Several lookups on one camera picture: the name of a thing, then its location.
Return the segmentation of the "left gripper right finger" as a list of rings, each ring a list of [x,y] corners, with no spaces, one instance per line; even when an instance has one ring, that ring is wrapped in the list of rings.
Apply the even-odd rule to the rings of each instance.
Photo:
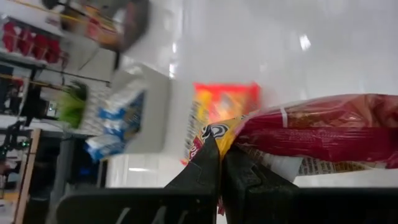
[[[228,224],[398,224],[398,188],[300,188],[240,149],[222,161]]]

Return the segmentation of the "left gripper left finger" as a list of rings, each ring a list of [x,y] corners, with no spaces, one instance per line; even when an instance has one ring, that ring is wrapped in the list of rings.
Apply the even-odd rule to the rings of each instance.
[[[94,189],[64,197],[56,224],[216,224],[220,154],[213,136],[164,188]]]

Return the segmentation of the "red Maruchan ramen pack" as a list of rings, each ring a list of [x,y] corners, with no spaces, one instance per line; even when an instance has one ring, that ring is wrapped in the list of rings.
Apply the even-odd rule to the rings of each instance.
[[[195,133],[189,156],[209,138],[220,157],[237,147],[287,180],[396,169],[398,95],[324,96],[208,124]]]
[[[93,14],[85,27],[85,36],[95,40],[98,45],[108,50],[119,50],[120,35],[111,19]]]

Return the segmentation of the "orange Maruchan ramen pack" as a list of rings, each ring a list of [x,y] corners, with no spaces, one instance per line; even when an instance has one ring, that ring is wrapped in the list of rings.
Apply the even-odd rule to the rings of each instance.
[[[251,84],[195,83],[185,140],[186,165],[201,148],[209,124],[241,117],[261,107],[261,87]]]

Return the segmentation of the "light grey plastic bin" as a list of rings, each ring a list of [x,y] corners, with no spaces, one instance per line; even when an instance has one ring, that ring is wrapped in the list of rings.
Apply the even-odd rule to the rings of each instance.
[[[169,117],[171,80],[168,76],[144,64],[135,63],[125,70],[117,70],[111,82],[113,92],[128,82],[142,80],[147,85],[141,131],[130,141],[126,153],[154,153],[164,148]]]

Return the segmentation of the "plant in white patterned pot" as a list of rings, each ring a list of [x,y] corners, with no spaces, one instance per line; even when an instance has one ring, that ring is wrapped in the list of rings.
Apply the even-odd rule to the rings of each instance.
[[[111,93],[108,86],[88,85],[83,81],[72,80],[63,87],[58,97],[57,119],[67,129],[99,135],[102,133],[100,108]]]

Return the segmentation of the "dark grey plastic bin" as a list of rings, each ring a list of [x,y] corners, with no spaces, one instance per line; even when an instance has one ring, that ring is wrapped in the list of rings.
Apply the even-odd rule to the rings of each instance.
[[[69,4],[60,15],[60,27],[65,32],[85,36],[89,17],[99,14],[111,19],[120,35],[119,50],[129,50],[147,31],[150,16],[149,0],[80,0]]]

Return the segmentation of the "metal rack red bins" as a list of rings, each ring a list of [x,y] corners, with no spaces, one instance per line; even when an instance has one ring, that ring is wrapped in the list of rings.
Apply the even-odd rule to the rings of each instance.
[[[23,62],[65,68],[69,53],[62,47],[62,36],[16,19],[0,18],[0,55]]]

